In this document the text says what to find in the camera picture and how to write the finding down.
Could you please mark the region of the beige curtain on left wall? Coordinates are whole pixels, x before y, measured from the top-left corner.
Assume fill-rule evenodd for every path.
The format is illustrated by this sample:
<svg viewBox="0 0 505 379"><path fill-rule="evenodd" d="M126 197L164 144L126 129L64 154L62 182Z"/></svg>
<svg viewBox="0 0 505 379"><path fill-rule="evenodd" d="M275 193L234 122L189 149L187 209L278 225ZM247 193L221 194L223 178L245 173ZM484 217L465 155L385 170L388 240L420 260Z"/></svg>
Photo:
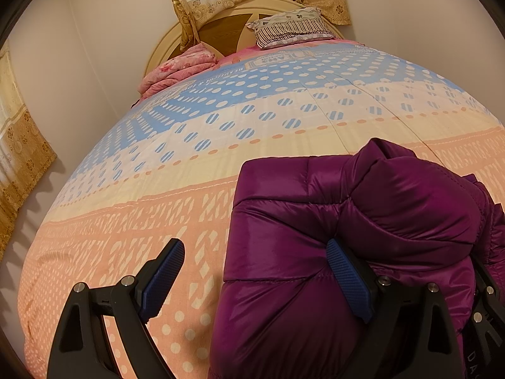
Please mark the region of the beige curtain on left wall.
<svg viewBox="0 0 505 379"><path fill-rule="evenodd" d="M21 207L56 160L21 96L7 45L1 49L0 118L1 252L5 252Z"/></svg>

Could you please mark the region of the polka dot bed quilt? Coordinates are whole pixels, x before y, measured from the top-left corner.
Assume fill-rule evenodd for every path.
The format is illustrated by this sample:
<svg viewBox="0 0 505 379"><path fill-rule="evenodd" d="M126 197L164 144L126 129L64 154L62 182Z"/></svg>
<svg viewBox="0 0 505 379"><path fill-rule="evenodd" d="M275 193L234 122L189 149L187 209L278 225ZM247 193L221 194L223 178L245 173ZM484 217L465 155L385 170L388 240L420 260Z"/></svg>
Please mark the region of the polka dot bed quilt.
<svg viewBox="0 0 505 379"><path fill-rule="evenodd" d="M178 238L185 263L148 328L178 377L206 377L242 164L353 154L375 137L504 200L498 119L442 76L353 41L248 48L136 105L71 175L28 251L18 310L30 372L45 377L76 283L112 285Z"/></svg>

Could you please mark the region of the pink folded blanket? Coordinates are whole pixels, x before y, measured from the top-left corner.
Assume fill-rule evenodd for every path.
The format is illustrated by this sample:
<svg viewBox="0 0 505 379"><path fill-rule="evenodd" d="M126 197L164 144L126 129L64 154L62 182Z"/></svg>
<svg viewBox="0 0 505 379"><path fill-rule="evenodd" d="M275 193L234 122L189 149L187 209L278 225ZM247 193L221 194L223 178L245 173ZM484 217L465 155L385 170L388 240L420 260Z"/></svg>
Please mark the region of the pink folded blanket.
<svg viewBox="0 0 505 379"><path fill-rule="evenodd" d="M203 43L199 43L149 72L138 87L140 98L150 98L165 88L212 69L216 65L216 55L208 50Z"/></svg>

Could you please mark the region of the striped grey pillow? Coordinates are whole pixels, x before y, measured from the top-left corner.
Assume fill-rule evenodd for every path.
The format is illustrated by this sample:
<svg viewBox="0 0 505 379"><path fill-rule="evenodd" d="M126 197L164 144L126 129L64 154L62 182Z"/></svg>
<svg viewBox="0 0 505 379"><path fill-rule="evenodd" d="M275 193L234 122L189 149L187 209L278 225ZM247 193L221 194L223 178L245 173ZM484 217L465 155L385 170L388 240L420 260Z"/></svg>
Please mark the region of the striped grey pillow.
<svg viewBox="0 0 505 379"><path fill-rule="evenodd" d="M268 50L304 42L336 39L324 23L318 8L307 7L250 21L247 28L253 31L256 45Z"/></svg>

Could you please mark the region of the purple puffer hooded jacket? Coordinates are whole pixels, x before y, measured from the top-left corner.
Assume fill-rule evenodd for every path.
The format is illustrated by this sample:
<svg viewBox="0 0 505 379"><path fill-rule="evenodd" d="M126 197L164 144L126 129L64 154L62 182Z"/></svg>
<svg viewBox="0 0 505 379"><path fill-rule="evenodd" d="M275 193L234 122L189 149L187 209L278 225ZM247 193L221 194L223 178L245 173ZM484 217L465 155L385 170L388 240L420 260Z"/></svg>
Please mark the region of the purple puffer hooded jacket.
<svg viewBox="0 0 505 379"><path fill-rule="evenodd" d="M440 287L460 349L475 259L504 305L504 211L474 175L386 140L352 156L243 164L210 348L211 378L340 378L361 336L326 257L337 240L377 275Z"/></svg>

